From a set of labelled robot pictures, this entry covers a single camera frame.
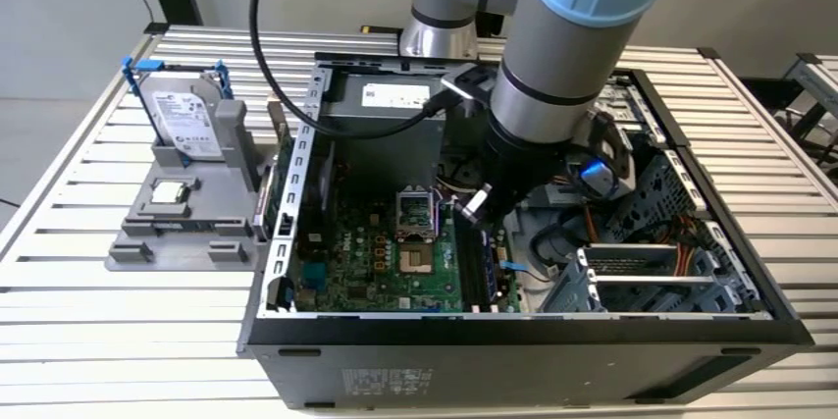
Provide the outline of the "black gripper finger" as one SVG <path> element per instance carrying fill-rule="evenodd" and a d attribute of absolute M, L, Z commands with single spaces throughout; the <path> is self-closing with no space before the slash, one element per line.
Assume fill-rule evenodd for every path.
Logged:
<path fill-rule="evenodd" d="M 496 229 L 502 218 L 500 203 L 500 192 L 486 183 L 460 207 L 460 214 L 473 228 L 484 231 Z"/>

